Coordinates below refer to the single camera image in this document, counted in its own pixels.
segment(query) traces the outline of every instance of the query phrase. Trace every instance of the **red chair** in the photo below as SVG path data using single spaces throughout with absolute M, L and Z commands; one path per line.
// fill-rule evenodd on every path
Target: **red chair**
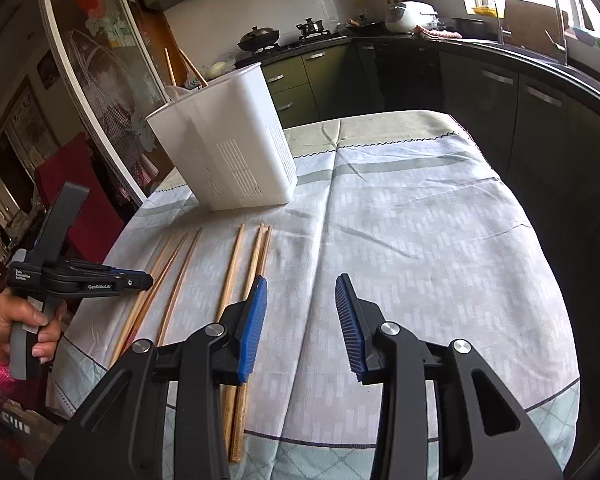
M 84 133 L 76 135 L 36 169 L 36 185 L 46 207 L 67 180 L 90 189 L 78 219 L 67 233 L 67 242 L 78 257 L 101 264 L 125 224 L 113 209 L 91 167 Z

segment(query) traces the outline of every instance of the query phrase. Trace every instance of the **faucet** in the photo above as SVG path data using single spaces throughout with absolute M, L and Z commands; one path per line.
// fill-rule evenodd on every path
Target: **faucet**
M 496 0 L 493 0 L 493 5 L 496 7 L 496 18 L 498 19 L 498 43 L 504 45 L 504 31 L 502 30 L 502 21 L 500 20 L 500 13 L 498 12 Z
M 571 3 L 571 13 L 573 14 L 573 25 L 574 27 L 582 28 L 582 22 L 584 19 L 581 19 L 582 9 L 584 9 L 584 3 L 582 0 L 578 0 L 580 3 L 580 8 L 578 8 L 576 4 L 576 0 L 569 0 Z M 567 39 L 564 37 L 564 18 L 562 16 L 562 11 L 560 10 L 560 2 L 555 0 L 555 15 L 558 21 L 558 43 L 555 43 L 552 40 L 552 43 L 558 50 L 558 61 L 561 64 L 566 65 L 568 63 L 568 54 L 567 54 Z M 547 31 L 546 34 L 551 39 L 551 35 Z

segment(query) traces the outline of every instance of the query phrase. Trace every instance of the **tablecloth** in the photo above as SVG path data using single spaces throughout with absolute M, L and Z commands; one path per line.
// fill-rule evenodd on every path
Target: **tablecloth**
M 450 116 L 391 112 L 285 131 L 298 187 L 284 206 L 208 212 L 177 172 L 142 205 L 106 264 L 149 269 L 167 234 L 203 233 L 165 343 L 211 322 L 238 226 L 238 300 L 256 227 L 272 224 L 269 301 L 250 378 L 245 452 L 234 478 L 366 479 L 381 387 L 349 370 L 334 281 L 420 339 L 470 341 L 528 411 L 564 466 L 578 414 L 578 365 L 562 296 L 536 234 L 470 135 Z M 155 339 L 181 251 L 138 337 Z M 68 414 L 104 375 L 133 296 L 84 300 L 59 345 L 50 400 Z M 171 477 L 173 406 L 164 476 Z M 434 399 L 429 476 L 437 477 Z

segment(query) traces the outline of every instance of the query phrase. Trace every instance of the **cutting board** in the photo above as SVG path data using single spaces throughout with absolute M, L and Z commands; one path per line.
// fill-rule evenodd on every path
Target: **cutting board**
M 569 27 L 569 15 L 563 10 L 564 27 Z M 558 20 L 555 7 L 524 0 L 505 0 L 504 30 L 511 32 L 507 43 L 524 46 L 529 50 L 546 56 L 558 57 L 558 51 L 546 35 L 549 32 L 555 42 L 558 41 Z

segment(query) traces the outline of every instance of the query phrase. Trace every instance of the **silver bolt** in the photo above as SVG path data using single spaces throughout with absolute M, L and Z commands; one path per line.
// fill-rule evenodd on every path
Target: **silver bolt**
M 471 351 L 471 345 L 464 339 L 456 339 L 454 341 L 454 350 L 459 354 L 468 354 Z
M 209 337 L 218 337 L 224 333 L 224 326 L 219 323 L 212 323 L 205 327 L 205 334 Z
M 149 348 L 151 348 L 151 341 L 148 339 L 138 339 L 138 341 L 133 343 L 131 348 L 134 349 L 136 354 L 144 354 Z
M 380 325 L 380 330 L 387 335 L 396 335 L 400 332 L 400 327 L 391 321 L 387 321 L 386 323 L 382 323 Z

